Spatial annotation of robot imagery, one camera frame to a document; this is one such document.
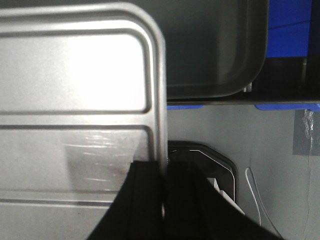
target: blue object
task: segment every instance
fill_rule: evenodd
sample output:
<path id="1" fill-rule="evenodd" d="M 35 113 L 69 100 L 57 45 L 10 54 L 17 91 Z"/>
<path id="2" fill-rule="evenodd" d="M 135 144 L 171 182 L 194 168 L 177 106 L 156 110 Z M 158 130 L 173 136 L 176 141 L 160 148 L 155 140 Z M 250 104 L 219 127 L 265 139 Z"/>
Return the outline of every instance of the blue object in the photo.
<path id="1" fill-rule="evenodd" d="M 259 110 L 298 110 L 308 109 L 312 112 L 320 112 L 320 104 L 256 104 Z"/>
<path id="2" fill-rule="evenodd" d="M 177 105 L 177 106 L 167 106 L 168 110 L 183 110 L 183 109 L 200 109 L 204 105 Z"/>
<path id="3" fill-rule="evenodd" d="M 269 28 L 310 21 L 311 4 L 312 0 L 269 0 Z"/>
<path id="4" fill-rule="evenodd" d="M 308 55 L 312 0 L 270 0 L 267 58 Z"/>
<path id="5" fill-rule="evenodd" d="M 310 22 L 269 29 L 268 58 L 304 57 L 308 55 Z"/>

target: gray tray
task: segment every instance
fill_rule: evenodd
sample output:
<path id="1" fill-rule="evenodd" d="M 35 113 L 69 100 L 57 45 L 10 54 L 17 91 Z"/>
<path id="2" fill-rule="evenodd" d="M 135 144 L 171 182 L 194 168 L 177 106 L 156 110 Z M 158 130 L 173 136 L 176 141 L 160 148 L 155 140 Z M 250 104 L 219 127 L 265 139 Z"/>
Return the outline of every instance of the gray tray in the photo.
<path id="1" fill-rule="evenodd" d="M 165 42 L 129 3 L 0 11 L 0 239 L 85 239 L 167 163 Z"/>

